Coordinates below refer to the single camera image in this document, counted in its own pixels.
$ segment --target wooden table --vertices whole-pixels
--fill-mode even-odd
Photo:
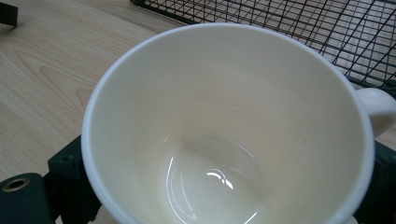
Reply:
[[[93,88],[124,52],[181,26],[128,0],[3,0],[19,26],[0,25],[0,180],[48,171],[81,133]],[[378,140],[396,149],[396,127]],[[101,209],[95,223],[114,223]]]

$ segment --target black plastic part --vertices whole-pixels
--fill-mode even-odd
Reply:
[[[375,168],[370,187],[355,213],[359,223],[396,223],[396,152],[375,142]]]
[[[64,224],[95,220],[101,206],[85,174],[80,137],[48,161],[49,172],[16,175],[0,183],[0,224]]]
[[[95,220],[101,206],[85,173],[80,136],[49,159],[44,176],[52,217],[64,224],[85,224]]]
[[[16,175],[0,183],[0,223],[54,223],[41,175]]]
[[[0,2],[0,23],[10,26],[17,26],[18,8]]]

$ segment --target white ceramic cup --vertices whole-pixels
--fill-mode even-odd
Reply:
[[[283,35],[182,27],[100,80],[83,160],[119,223],[340,224],[371,178],[368,113],[377,134],[396,114],[384,92],[360,95],[368,110],[336,68]]]

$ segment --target black wire grid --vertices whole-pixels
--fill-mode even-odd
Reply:
[[[187,24],[236,22],[268,28],[316,50],[352,82],[396,98],[396,1],[135,0]]]

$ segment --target metal ring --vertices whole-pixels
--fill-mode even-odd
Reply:
[[[10,193],[19,189],[23,189],[29,184],[29,182],[30,179],[26,177],[11,180],[3,186],[3,192]]]

